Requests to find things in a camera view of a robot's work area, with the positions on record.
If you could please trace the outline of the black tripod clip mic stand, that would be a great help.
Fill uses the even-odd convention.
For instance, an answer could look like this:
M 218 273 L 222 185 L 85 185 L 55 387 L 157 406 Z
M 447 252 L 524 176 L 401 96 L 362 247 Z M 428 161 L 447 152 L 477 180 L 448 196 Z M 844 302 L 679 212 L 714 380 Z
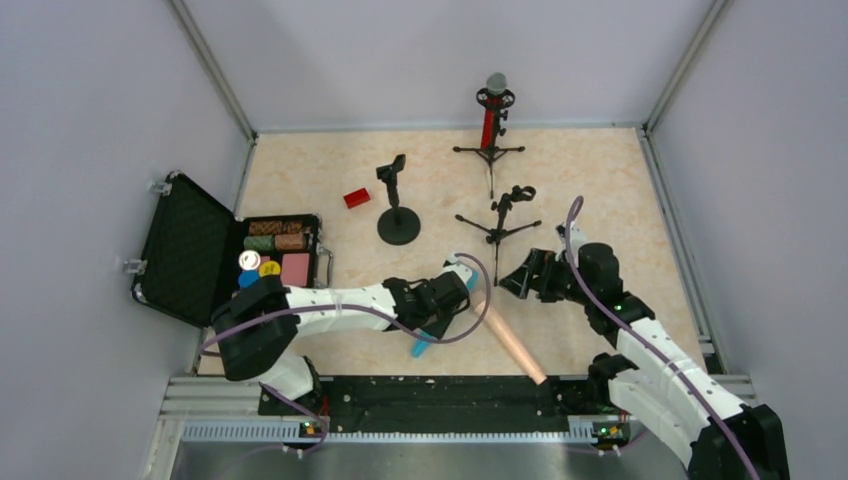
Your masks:
M 508 216 L 508 213 L 513 209 L 515 203 L 520 202 L 530 202 L 532 201 L 537 194 L 537 190 L 533 186 L 519 186 L 514 185 L 512 189 L 508 192 L 503 193 L 500 196 L 498 201 L 493 201 L 491 205 L 491 210 L 497 213 L 497 223 L 493 228 L 487 228 L 479 223 L 468 220 L 464 216 L 460 214 L 456 214 L 454 218 L 468 225 L 471 225 L 484 233 L 486 233 L 485 241 L 489 245 L 494 246 L 494 259 L 495 259 L 495 274 L 494 274 L 494 283 L 498 283 L 498 265 L 499 265 L 499 254 L 500 254 L 500 245 L 502 241 L 518 232 L 529 228 L 535 228 L 542 225 L 541 220 L 535 220 L 531 223 L 515 227 L 512 229 L 507 229 L 505 227 L 505 221 Z

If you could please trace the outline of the black shock mount tripod stand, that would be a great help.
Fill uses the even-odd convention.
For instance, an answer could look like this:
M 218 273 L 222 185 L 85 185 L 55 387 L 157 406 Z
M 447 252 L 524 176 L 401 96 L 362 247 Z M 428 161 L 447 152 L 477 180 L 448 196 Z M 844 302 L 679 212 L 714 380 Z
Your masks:
M 501 125 L 509 116 L 509 109 L 515 103 L 515 95 L 508 88 L 481 88 L 476 92 L 476 101 L 485 110 L 479 147 L 453 146 L 455 153 L 471 152 L 479 156 L 487 165 L 489 175 L 489 198 L 494 198 L 494 164 L 511 152 L 524 152 L 525 146 L 501 147 L 498 139 L 506 133 Z

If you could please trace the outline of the red glitter microphone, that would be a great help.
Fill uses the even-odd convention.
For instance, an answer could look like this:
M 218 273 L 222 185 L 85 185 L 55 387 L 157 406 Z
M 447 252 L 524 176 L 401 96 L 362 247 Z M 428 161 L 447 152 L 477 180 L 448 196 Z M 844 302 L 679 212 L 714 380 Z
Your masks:
M 485 108 L 480 144 L 483 149 L 492 147 L 496 142 L 496 121 L 499 119 L 501 97 L 507 86 L 506 76 L 495 72 L 487 78 L 485 87 L 477 94 L 478 103 Z

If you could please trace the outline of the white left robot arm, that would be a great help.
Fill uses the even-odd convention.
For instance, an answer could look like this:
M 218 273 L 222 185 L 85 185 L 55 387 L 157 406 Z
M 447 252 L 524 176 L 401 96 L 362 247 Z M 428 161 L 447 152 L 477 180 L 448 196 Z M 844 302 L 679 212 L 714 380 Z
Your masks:
M 467 309 L 478 278 L 462 263 L 445 265 L 431 279 L 392 277 L 349 289 L 286 286 L 266 276 L 212 314 L 208 343 L 217 346 L 227 380 L 256 380 L 296 400 L 315 390 L 318 375 L 308 358 L 289 352 L 294 340 L 349 330 L 440 340 L 453 317 Z

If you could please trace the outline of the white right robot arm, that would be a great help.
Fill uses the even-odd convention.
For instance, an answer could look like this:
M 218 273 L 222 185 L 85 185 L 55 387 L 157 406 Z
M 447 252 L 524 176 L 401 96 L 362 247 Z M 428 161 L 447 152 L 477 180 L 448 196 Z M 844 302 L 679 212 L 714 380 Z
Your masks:
M 664 330 L 653 310 L 624 287 L 604 243 L 565 252 L 534 248 L 501 287 L 518 298 L 581 305 L 591 328 L 616 350 L 588 368 L 593 394 L 636 416 L 680 460 L 691 479 L 787 479 L 782 422 L 709 376 Z

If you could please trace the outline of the black round base clamp stand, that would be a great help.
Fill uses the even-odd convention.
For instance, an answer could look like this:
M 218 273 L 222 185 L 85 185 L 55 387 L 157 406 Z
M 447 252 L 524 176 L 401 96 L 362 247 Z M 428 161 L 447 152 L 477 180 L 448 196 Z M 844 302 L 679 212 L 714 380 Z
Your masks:
M 400 205 L 398 174 L 404 170 L 406 155 L 398 154 L 393 162 L 376 169 L 377 179 L 387 188 L 390 208 L 383 212 L 377 222 L 380 238 L 389 245 L 402 246 L 413 242 L 421 232 L 419 216 L 410 208 Z

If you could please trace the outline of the pink microphone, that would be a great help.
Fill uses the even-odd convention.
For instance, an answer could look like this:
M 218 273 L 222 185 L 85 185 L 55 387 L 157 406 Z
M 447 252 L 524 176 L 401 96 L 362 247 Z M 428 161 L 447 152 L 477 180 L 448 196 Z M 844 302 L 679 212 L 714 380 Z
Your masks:
M 483 322 L 489 327 L 494 336 L 499 340 L 502 347 L 513 360 L 513 362 L 536 384 L 542 385 L 548 379 L 541 365 L 529 352 L 523 342 L 515 334 L 504 317 L 493 307 L 489 307 L 483 314 L 485 298 L 475 295 L 471 299 L 474 311 L 483 317 Z

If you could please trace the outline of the red toy brick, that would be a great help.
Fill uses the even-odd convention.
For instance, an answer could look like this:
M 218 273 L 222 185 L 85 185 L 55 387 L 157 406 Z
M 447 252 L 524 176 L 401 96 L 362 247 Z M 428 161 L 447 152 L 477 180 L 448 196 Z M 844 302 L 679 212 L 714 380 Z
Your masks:
M 343 200 L 347 209 L 353 209 L 361 206 L 371 200 L 369 191 L 366 188 L 359 188 L 343 196 Z

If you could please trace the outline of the pink playing card deck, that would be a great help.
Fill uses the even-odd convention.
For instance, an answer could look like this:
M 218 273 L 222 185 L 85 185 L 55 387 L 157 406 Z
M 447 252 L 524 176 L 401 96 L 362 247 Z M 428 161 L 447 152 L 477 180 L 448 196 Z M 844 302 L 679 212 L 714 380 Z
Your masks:
M 310 276 L 310 254 L 285 253 L 281 258 L 280 280 L 283 285 L 295 287 L 307 287 Z

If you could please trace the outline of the yellow round token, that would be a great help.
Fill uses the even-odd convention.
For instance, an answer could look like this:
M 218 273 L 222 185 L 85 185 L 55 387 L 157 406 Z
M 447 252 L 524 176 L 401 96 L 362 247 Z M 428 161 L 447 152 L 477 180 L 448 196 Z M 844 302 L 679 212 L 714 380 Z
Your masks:
M 281 265 L 273 260 L 263 262 L 258 268 L 261 277 L 279 276 L 281 271 Z

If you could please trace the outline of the white round token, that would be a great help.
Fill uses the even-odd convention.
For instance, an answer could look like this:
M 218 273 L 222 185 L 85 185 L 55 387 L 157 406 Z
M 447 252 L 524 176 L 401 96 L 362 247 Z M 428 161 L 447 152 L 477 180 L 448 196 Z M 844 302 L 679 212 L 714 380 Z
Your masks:
M 262 256 L 255 250 L 244 250 L 238 256 L 238 264 L 244 271 L 254 271 L 261 266 Z

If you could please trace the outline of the blue round token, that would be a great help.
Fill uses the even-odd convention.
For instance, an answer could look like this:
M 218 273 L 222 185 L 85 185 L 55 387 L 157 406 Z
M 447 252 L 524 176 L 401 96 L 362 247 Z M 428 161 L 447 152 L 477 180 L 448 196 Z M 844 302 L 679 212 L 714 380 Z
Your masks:
M 261 278 L 257 270 L 244 270 L 238 277 L 238 285 L 240 289 L 246 289 L 256 283 Z

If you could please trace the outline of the open black carrying case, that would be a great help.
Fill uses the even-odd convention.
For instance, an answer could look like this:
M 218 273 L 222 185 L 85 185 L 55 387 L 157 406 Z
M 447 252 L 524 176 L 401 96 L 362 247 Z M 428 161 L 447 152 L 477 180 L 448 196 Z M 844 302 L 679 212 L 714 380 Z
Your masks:
M 315 213 L 238 217 L 183 172 L 170 172 L 151 190 L 159 195 L 142 252 L 132 260 L 130 292 L 141 305 L 196 328 L 239 289 L 238 256 L 246 238 L 280 261 L 309 256 L 307 287 L 319 286 L 322 220 Z

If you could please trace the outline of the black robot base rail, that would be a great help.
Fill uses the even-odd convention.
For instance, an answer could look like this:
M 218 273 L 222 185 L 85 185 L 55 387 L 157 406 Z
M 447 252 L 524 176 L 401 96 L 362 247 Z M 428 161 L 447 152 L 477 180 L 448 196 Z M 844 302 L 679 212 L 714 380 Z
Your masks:
M 261 416 L 315 413 L 339 433 L 570 433 L 589 424 L 590 439 L 628 433 L 629 412 L 601 400 L 586 376 L 337 375 L 287 405 L 260 389 Z

